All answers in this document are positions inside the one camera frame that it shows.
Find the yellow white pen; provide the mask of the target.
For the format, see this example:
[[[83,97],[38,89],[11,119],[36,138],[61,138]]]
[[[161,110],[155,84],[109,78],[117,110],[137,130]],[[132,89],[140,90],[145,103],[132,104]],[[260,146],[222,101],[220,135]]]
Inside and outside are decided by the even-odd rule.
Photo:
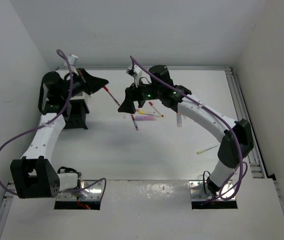
[[[207,152],[207,151],[209,151],[211,149],[214,149],[214,148],[216,148],[218,146],[219,146],[218,144],[215,144],[215,145],[212,145],[212,146],[208,146],[208,147],[206,147],[204,149],[201,149],[201,150],[197,151],[196,154],[197,155],[203,154],[203,153],[205,153],[205,152]]]

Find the pink clear pen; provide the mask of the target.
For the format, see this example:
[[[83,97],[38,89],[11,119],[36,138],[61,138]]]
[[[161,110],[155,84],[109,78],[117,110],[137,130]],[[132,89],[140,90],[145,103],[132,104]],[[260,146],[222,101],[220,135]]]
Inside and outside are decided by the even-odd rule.
[[[133,114],[131,114],[130,117],[131,117],[132,122],[133,122],[133,124],[134,124],[135,130],[138,131],[139,128],[138,128],[137,122],[136,122],[136,120],[135,120]]]

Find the orange capped white marker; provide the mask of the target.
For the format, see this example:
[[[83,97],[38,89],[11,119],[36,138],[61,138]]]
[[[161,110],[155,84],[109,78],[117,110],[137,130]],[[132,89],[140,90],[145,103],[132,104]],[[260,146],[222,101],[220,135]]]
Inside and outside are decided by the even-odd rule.
[[[176,124],[179,128],[183,126],[183,117],[180,113],[176,114]]]

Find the purple highlighter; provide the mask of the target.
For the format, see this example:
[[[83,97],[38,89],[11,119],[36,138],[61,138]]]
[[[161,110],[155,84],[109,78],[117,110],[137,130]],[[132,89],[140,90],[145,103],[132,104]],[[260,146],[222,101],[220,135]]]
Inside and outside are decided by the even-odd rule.
[[[144,115],[136,116],[134,119],[136,121],[156,121],[158,118],[156,116]]]

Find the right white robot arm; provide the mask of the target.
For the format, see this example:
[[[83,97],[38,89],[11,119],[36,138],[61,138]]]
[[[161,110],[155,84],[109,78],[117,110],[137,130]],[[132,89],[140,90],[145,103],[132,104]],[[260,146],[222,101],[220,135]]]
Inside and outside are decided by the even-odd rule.
[[[126,73],[134,82],[125,89],[125,98],[118,112],[134,114],[135,103],[143,107],[148,100],[160,100],[167,108],[181,114],[206,129],[220,143],[218,162],[208,176],[203,190],[216,196],[225,181],[254,148],[251,124],[245,120],[235,120],[215,111],[192,94],[191,90],[174,84],[165,65],[151,67],[147,74],[149,83],[143,83],[143,70],[131,65]]]

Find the red gel pen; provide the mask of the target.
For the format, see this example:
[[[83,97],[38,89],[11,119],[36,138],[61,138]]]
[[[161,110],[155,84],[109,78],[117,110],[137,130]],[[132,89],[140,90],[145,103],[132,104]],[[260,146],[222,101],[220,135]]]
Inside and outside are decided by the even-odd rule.
[[[109,89],[104,86],[103,89],[110,95],[110,97],[113,99],[113,101],[118,105],[120,106],[120,103],[117,101],[117,99],[111,94],[111,92],[109,91]]]

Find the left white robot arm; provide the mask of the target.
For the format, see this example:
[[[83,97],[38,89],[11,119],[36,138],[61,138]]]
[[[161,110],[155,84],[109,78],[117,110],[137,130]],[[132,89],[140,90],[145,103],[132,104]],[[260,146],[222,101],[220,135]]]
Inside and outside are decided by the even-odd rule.
[[[22,157],[10,164],[19,198],[55,198],[59,193],[71,193],[79,198],[84,195],[89,186],[82,183],[81,173],[64,166],[55,170],[51,159],[63,129],[87,129],[89,109],[86,101],[72,97],[82,93],[94,94],[108,83],[108,80],[92,76],[83,68],[65,77],[55,71],[43,76],[39,98],[45,103],[38,104],[41,112],[39,129]]]

